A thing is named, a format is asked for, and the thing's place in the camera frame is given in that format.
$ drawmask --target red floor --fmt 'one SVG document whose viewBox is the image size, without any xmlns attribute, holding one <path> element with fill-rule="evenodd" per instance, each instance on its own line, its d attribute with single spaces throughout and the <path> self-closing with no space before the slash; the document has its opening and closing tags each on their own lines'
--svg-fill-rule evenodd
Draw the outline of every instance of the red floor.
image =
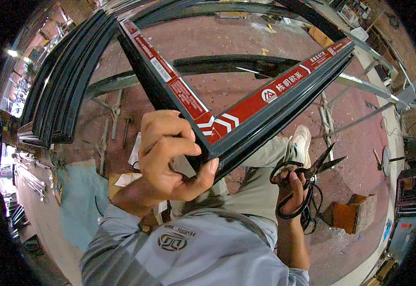
<svg viewBox="0 0 416 286">
<path fill-rule="evenodd" d="M 144 34 L 151 38 L 151 43 L 168 60 L 200 55 L 262 54 L 262 48 L 268 49 L 270 56 L 303 60 L 321 49 L 304 33 L 296 34 L 276 26 L 274 30 L 277 33 L 269 33 L 261 28 L 265 25 L 266 23 L 259 18 L 198 17 L 154 26 L 144 30 Z M 117 42 L 111 43 L 91 82 L 130 69 L 120 45 Z M 359 76 L 363 68 L 359 61 L 354 59 L 345 72 Z M 196 75 L 186 77 L 186 81 L 215 114 L 267 82 L 254 79 L 253 74 L 249 73 Z M 329 100 L 343 88 L 342 85 L 332 83 L 326 89 Z M 107 96 L 110 105 L 115 103 L 116 96 L 117 92 Z M 350 89 L 335 105 L 335 127 L 341 127 L 370 113 L 372 110 L 365 105 L 365 101 L 378 105 L 375 95 Z M 326 149 L 318 108 L 319 99 L 283 130 L 283 134 L 289 137 L 297 125 L 306 124 L 309 127 L 312 133 L 312 161 Z M 106 174 L 130 170 L 131 166 L 127 160 L 139 131 L 141 117 L 145 112 L 152 110 L 154 109 L 140 85 L 123 91 L 116 140 L 108 141 Z M 65 157 L 68 163 L 93 157 L 99 165 L 99 154 L 94 150 L 93 144 L 101 138 L 107 114 L 110 112 L 96 103 L 86 102 L 80 111 L 75 141 L 71 145 L 62 146 L 60 156 Z M 128 117 L 132 118 L 134 124 L 128 128 L 126 147 L 123 149 L 122 140 Z M 326 171 L 319 176 L 318 184 L 324 193 L 322 211 L 332 201 L 347 203 L 351 195 L 356 193 L 377 194 L 377 212 L 374 222 L 360 235 L 349 235 L 337 228 L 329 229 L 327 224 L 318 219 L 315 233 L 306 236 L 312 257 L 311 285 L 330 285 L 351 272 L 377 248 L 383 234 L 388 209 L 389 182 L 385 181 L 383 173 L 377 170 L 372 152 L 372 148 L 381 151 L 388 144 L 386 133 L 380 127 L 381 118 L 379 114 L 340 132 L 334 148 L 334 157 L 348 157 L 338 164 L 335 170 Z M 232 175 L 234 178 L 238 176 L 241 177 L 241 172 Z M 229 186 L 234 188 L 238 186 L 238 182 L 230 180 Z"/>
</svg>

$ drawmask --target ceiling light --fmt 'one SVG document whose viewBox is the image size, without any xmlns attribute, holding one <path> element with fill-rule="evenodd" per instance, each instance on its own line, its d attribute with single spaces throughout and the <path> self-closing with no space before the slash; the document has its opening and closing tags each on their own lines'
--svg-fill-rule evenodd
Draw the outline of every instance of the ceiling light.
<svg viewBox="0 0 416 286">
<path fill-rule="evenodd" d="M 16 57 L 16 56 L 19 55 L 16 51 L 13 51 L 13 50 L 8 50 L 7 53 L 10 54 L 13 57 Z"/>
</svg>

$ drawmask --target khaki pants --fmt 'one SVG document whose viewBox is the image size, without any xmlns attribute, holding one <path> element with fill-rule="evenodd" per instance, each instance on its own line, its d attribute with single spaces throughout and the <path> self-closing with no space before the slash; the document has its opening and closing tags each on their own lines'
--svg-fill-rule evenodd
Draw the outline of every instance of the khaki pants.
<svg viewBox="0 0 416 286">
<path fill-rule="evenodd" d="M 171 218 L 177 219 L 199 208 L 213 207 L 253 215 L 277 226 L 275 208 L 280 191 L 277 185 L 270 183 L 270 173 L 284 161 L 304 162 L 298 155 L 296 147 L 287 138 L 275 136 L 241 164 L 248 168 L 237 193 L 229 194 L 222 178 L 192 201 L 170 201 Z M 188 177 L 196 174 L 184 156 L 175 159 L 173 168 Z"/>
</svg>

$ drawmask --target company logo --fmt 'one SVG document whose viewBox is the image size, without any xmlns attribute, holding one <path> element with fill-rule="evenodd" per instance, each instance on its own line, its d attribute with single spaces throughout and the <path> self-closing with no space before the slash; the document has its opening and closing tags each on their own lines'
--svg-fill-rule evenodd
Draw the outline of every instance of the company logo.
<svg viewBox="0 0 416 286">
<path fill-rule="evenodd" d="M 165 233 L 157 239 L 157 244 L 166 251 L 177 251 L 187 246 L 187 239 L 175 232 Z"/>
<path fill-rule="evenodd" d="M 270 103 L 273 100 L 275 100 L 278 96 L 276 95 L 276 92 L 271 90 L 271 89 L 265 89 L 262 92 L 262 99 L 266 102 L 266 103 Z"/>
</svg>

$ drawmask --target scissors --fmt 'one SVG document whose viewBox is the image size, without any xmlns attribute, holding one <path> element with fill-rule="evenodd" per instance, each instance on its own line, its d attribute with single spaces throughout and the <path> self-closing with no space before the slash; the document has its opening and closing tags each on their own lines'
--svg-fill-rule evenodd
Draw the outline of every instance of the scissors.
<svg viewBox="0 0 416 286">
<path fill-rule="evenodd" d="M 277 165 L 272 173 L 270 174 L 270 182 L 272 184 L 280 184 L 280 183 L 276 183 L 272 180 L 272 178 L 276 175 L 275 173 L 277 171 L 279 171 L 282 167 L 285 167 L 287 165 L 297 165 L 300 168 L 296 169 L 294 172 L 296 174 L 300 174 L 303 173 L 305 176 L 305 179 L 307 179 L 307 181 L 305 182 L 305 184 L 303 185 L 303 189 L 307 189 L 308 188 L 308 194 L 307 197 L 305 198 L 305 200 L 303 201 L 302 205 L 300 206 L 299 210 L 293 214 L 290 215 L 286 215 L 283 214 L 281 212 L 281 208 L 293 197 L 293 194 L 291 193 L 289 196 L 287 196 L 280 204 L 278 204 L 278 206 L 276 207 L 276 215 L 282 219 L 285 220 L 290 220 L 295 218 L 296 216 L 298 216 L 299 214 L 301 214 L 303 212 L 303 210 L 305 208 L 308 207 L 308 203 L 310 203 L 310 200 L 313 197 L 313 188 L 309 188 L 310 184 L 312 183 L 312 178 L 314 177 L 314 175 L 319 174 L 321 172 L 324 172 L 327 169 L 332 168 L 333 166 L 335 166 L 336 164 L 340 163 L 344 158 L 346 158 L 346 156 L 343 156 L 341 158 L 335 159 L 333 161 L 329 161 L 324 163 L 324 161 L 326 160 L 327 156 L 329 155 L 329 153 L 331 152 L 333 146 L 334 146 L 335 142 L 332 143 L 331 146 L 329 146 L 329 148 L 327 148 L 326 151 L 323 152 L 323 154 L 313 163 L 313 165 L 306 169 L 306 168 L 302 168 L 303 164 L 300 162 L 295 162 L 295 161 L 285 161 L 279 165 Z"/>
</svg>

